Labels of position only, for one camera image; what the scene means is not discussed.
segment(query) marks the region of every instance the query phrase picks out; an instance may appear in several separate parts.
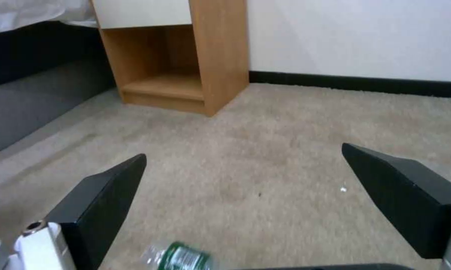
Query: white bedsheet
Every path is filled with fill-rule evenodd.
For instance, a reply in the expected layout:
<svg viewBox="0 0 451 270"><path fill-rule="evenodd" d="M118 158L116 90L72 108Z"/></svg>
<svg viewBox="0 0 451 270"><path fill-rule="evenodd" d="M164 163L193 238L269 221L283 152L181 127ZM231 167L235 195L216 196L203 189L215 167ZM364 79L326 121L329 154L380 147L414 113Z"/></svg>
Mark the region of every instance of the white bedsheet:
<svg viewBox="0 0 451 270"><path fill-rule="evenodd" d="M89 0L0 0L0 32L50 20L97 27Z"/></svg>

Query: bed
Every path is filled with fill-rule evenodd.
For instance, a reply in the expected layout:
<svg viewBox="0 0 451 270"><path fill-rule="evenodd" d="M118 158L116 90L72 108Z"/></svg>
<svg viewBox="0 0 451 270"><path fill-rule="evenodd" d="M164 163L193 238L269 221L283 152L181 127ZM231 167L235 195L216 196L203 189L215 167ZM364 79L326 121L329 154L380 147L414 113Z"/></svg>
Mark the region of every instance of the bed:
<svg viewBox="0 0 451 270"><path fill-rule="evenodd" d="M113 87L94 26L88 0L0 0L0 150Z"/></svg>

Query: green bottle label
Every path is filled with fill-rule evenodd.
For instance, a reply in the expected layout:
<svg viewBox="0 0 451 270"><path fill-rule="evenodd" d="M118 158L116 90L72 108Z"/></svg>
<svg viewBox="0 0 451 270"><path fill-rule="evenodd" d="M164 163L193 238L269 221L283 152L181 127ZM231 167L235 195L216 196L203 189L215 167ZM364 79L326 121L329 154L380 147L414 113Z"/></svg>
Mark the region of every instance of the green bottle label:
<svg viewBox="0 0 451 270"><path fill-rule="evenodd" d="M158 270L209 270L206 268L209 258L209 254L176 241L165 251Z"/></svg>

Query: carpet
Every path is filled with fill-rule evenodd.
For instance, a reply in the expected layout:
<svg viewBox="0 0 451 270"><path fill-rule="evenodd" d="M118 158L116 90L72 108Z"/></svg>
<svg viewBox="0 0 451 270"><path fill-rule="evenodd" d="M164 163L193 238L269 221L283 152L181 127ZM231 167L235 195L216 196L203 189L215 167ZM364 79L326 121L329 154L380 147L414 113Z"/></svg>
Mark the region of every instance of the carpet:
<svg viewBox="0 0 451 270"><path fill-rule="evenodd" d="M418 159L451 181L451 99L252 84L206 118L124 105L111 90L0 152L0 238L11 245L81 179L143 152L142 183L101 269L143 269L140 255L164 239L231 269L437 269L373 205L343 142Z"/></svg>

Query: wooden nightstand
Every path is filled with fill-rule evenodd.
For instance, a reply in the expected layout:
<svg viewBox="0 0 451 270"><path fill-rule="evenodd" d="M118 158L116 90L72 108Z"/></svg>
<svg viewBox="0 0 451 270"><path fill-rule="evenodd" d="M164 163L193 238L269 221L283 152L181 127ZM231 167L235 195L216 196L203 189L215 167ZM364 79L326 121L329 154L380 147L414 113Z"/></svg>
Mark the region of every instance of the wooden nightstand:
<svg viewBox="0 0 451 270"><path fill-rule="evenodd" d="M126 103L212 116L247 87L246 0L93 0Z"/></svg>

